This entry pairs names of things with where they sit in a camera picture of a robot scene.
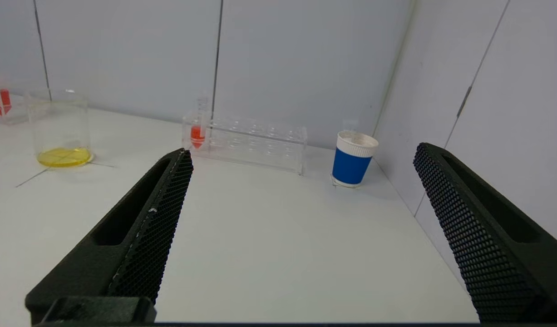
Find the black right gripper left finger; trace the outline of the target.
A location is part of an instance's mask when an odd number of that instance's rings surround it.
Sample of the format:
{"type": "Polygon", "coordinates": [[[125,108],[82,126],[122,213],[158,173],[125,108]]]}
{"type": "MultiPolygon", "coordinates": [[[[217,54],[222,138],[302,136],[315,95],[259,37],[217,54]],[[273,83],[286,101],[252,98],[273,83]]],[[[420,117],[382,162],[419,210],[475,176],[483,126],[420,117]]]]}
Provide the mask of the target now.
{"type": "Polygon", "coordinates": [[[187,149],[160,158],[27,294],[31,324],[153,323],[192,172],[187,149]]]}

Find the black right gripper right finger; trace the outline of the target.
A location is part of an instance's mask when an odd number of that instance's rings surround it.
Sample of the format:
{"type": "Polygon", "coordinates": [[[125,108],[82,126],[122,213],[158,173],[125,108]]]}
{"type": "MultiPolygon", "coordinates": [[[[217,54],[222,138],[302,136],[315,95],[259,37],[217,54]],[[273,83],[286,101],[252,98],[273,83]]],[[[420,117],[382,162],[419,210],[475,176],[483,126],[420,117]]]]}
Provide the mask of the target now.
{"type": "Polygon", "coordinates": [[[557,324],[557,240],[447,150],[413,164],[480,322],[557,324]]]}

